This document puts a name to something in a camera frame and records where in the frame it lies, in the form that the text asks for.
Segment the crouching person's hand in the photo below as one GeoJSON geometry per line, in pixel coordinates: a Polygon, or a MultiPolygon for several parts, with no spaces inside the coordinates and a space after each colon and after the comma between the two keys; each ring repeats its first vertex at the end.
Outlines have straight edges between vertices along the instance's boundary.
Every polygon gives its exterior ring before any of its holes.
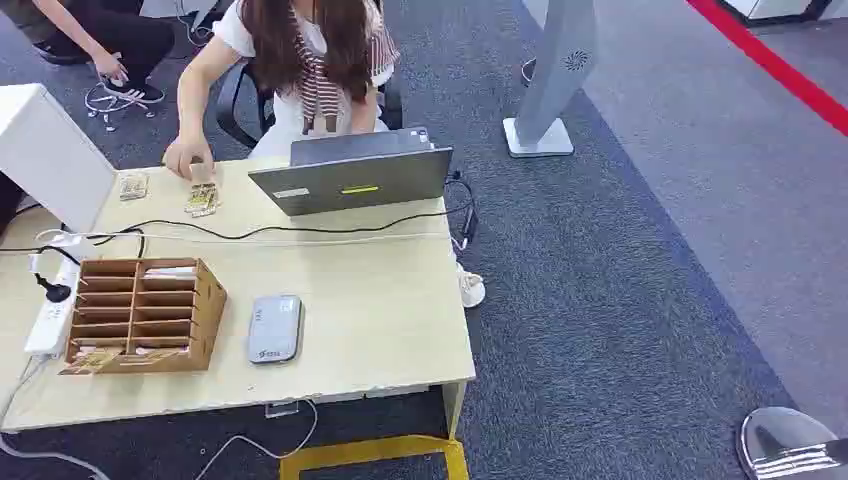
{"type": "Polygon", "coordinates": [[[107,51],[95,52],[91,55],[96,71],[105,78],[115,82],[128,82],[129,76],[126,67],[120,60],[107,51]]]}

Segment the seated person's right hand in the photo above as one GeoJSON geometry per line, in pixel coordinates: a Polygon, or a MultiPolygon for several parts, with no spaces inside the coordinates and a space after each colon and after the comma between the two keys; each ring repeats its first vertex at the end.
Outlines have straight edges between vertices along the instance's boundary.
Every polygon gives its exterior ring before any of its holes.
{"type": "Polygon", "coordinates": [[[187,181],[208,178],[215,171],[212,151],[203,135],[179,134],[166,148],[162,162],[187,181]]]}

